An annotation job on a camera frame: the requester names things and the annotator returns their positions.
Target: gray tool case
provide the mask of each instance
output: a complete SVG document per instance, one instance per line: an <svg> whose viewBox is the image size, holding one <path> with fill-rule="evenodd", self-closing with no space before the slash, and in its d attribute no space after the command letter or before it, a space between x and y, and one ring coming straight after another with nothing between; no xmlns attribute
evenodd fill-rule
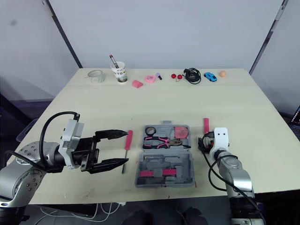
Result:
<svg viewBox="0 0 300 225"><path fill-rule="evenodd" d="M167 137L175 139L175 127L185 127L188 135L182 141L182 145L169 146L169 148L144 149L139 156L138 167L136 171L135 185L137 188L157 188L157 187L190 187L195 184L195 174L191 146L190 131L187 125L172 125L170 121L163 121L162 125L146 125L143 133L143 145L159 145L162 141L145 140L149 137L146 128L154 127L156 133L153 137ZM176 173L172 175L163 174L165 172Z"/></svg>

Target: table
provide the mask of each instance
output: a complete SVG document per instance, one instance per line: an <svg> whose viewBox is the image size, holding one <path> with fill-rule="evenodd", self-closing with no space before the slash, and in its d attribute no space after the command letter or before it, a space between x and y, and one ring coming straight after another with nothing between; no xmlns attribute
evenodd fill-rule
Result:
<svg viewBox="0 0 300 225"><path fill-rule="evenodd" d="M300 189L300 142L280 117L274 106L244 69L226 69L228 76L210 82L202 76L199 85L186 80L176 82L172 73L182 69L128 69L128 81L117 83L110 69L104 83L92 84L87 73L79 69L66 87L51 102L17 150L39 140L46 120L61 111L80 113L84 123L82 137L91 137L97 130L133 130L131 150L127 156L126 173L122 167L97 174L64 168L62 173L47 174L31 200L31 204L78 204L129 202L168 198L225 195L208 181L208 166L197 149L197 137L203 136L203 118L210 127L227 127L230 152L237 155L248 171L256 193ZM220 69L203 69L218 74ZM159 72L163 80L143 82L146 75ZM144 86L131 86L134 79ZM60 142L63 128L72 118L63 115L49 126L45 141ZM137 159L142 152L142 133L146 124L173 124L190 127L196 186L186 188L136 188ZM99 160L122 158L125 137L102 140ZM225 187L217 178L213 182Z"/></svg>

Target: white wall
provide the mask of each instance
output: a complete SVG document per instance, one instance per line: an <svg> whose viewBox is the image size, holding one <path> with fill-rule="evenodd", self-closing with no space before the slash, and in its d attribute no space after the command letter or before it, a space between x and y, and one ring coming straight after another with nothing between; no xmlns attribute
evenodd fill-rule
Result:
<svg viewBox="0 0 300 225"><path fill-rule="evenodd" d="M282 0L50 0L83 67L250 70Z"/></svg>
<svg viewBox="0 0 300 225"><path fill-rule="evenodd" d="M0 1L0 91L5 97L54 98L77 69L41 0Z"/></svg>
<svg viewBox="0 0 300 225"><path fill-rule="evenodd" d="M252 77L277 110L300 105L300 1L289 0Z"/></svg>

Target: black cable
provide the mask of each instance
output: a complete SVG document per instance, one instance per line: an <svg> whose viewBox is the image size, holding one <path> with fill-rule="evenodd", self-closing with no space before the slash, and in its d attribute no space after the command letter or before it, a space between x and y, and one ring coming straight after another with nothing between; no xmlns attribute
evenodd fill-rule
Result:
<svg viewBox="0 0 300 225"><path fill-rule="evenodd" d="M184 69L183 71L185 75L183 75L188 82L191 84L198 84L201 82L201 74L199 70L195 68Z"/></svg>
<svg viewBox="0 0 300 225"><path fill-rule="evenodd" d="M20 155L19 153L8 150L5 152L5 154L16 156L16 157L24 160L26 163L29 163L30 165L34 166L35 168L37 168L41 171L46 171L46 169L44 167L40 166L39 164L36 164L35 162L32 162L30 159L26 158L25 156Z"/></svg>
<svg viewBox="0 0 300 225"><path fill-rule="evenodd" d="M205 159L207 165L209 166L209 168L211 168L211 164L210 164L210 162L208 161L208 159L207 159L207 157L206 157L206 155L205 155L205 152L203 151L203 149L205 149L205 146L204 146L204 143L203 143L203 139L204 139L205 137L208 137L208 136L207 136L207 135L204 135L203 138L201 139L201 144L202 144L202 146L201 146L201 148L200 148L200 151L201 151L201 153L203 154L204 159ZM218 177L219 179L222 179L222 177L219 176L219 174L217 174L217 172L216 172L214 169L212 169L212 172L215 174L216 177ZM227 191L227 190L224 189L224 188L217 187L217 186L212 182L210 176L208 176L208 180L209 180L210 184L211 184L215 189L217 189L217 190L219 190L219 191Z"/></svg>
<svg viewBox="0 0 300 225"><path fill-rule="evenodd" d="M204 139L205 137L207 137L207 135L204 135L203 138L201 139L202 147L204 147L203 139ZM235 186L235 185L232 184L231 182L225 180L223 177L219 176L219 175L214 171L214 169L213 169L213 166L214 166L215 164L217 164L217 163L218 163L221 159L223 159L223 158L226 158L226 157L234 157L234 158L237 159L238 157L235 156L235 155L226 155L226 156L222 156L222 157L218 158L212 165L210 165L210 163L209 163L209 161L208 161L208 159L207 159L207 157L206 157L206 155L205 155L205 152L203 151L203 148L202 148L202 147L200 148L200 151L201 151L201 153L204 155L205 161L207 162L208 166L210 167L210 169L209 169L209 175L208 175L208 176L209 176L209 180L210 180L210 184L211 184L214 188L216 188L216 189L218 189L218 190L225 190L225 189L216 187L216 186L212 183L211 178L210 178L210 175L211 175L210 172L213 171L214 174L215 174L220 180L222 180L222 181L223 181L224 183L226 183L227 185L231 186L234 190L238 191L243 197L245 197L245 198L250 202L250 204L251 204L251 205L255 208L255 210L259 213L261 219L263 220L263 223L266 225L266 224L267 224L267 223L266 223L266 220L265 220L265 218L263 217L262 213L260 212L260 210L259 210L258 206L256 205L256 203L255 203L248 195L246 195L242 190L240 190L237 186Z"/></svg>
<svg viewBox="0 0 300 225"><path fill-rule="evenodd" d="M77 120L77 121L79 120L79 117L80 117L80 115L78 113L76 113L76 112L59 112L59 113L53 115L52 117L50 117L46 121L45 125L43 126L43 129L42 129L42 132L41 132L41 137L39 139L39 157L41 159L41 162L42 162L44 168L46 168L46 169L48 169L49 166L48 166L47 161L46 161L45 156L44 156L44 149L43 149L43 147L44 147L44 137L45 137L45 133L46 133L47 127L48 127L49 123L54 118L56 118L58 116L61 116L61 115L65 115L65 114L72 114L72 115L74 115L73 119Z"/></svg>

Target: white cable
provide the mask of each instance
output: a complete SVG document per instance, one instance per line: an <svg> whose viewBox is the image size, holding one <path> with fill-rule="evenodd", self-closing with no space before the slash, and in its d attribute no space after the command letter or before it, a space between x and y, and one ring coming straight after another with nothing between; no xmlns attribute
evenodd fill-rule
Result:
<svg viewBox="0 0 300 225"><path fill-rule="evenodd" d="M93 218L96 217L97 211L98 211L98 203L96 204L96 210L95 210L95 213L94 213L93 217L82 217L82 216L76 215L76 214L74 214L74 213L71 213L71 214L72 214L73 216L75 216L75 217L80 217L80 218L84 218L84 219L93 219Z"/></svg>
<svg viewBox="0 0 300 225"><path fill-rule="evenodd" d="M43 217L41 217L34 225L38 225L38 223L42 220L42 219L44 219L45 217L47 217L48 215L45 215L45 216L43 216Z"/></svg>
<svg viewBox="0 0 300 225"><path fill-rule="evenodd" d="M110 215L110 213L111 213L111 210L112 210L112 204L113 204L113 203L111 203L111 205L110 205L110 207L109 207L109 214L107 214L106 218L103 219L103 220L92 220L92 219L86 219L86 218L83 218L83 217L78 217L78 216L67 216L67 215L64 215L64 216L54 216L54 215L51 215L51 214L49 214L49 213L43 211L42 208L40 208L40 209L41 209L42 213L44 213L44 214L46 214L47 216L50 216L50 217L75 217L75 218L78 218L78 219L84 219L84 220L88 220L88 221L91 221L91 222L101 223L101 222L104 222L104 221L106 221L106 220L108 219L108 217L109 217L109 215Z"/></svg>
<svg viewBox="0 0 300 225"><path fill-rule="evenodd" d="M105 214L113 214L114 212L116 212L116 211L118 210L118 208L120 207L120 204L118 204L117 208L116 208L114 211L112 211L111 213L106 212L106 211L103 209L102 203L100 204L100 206L101 206L102 211L103 211Z"/></svg>

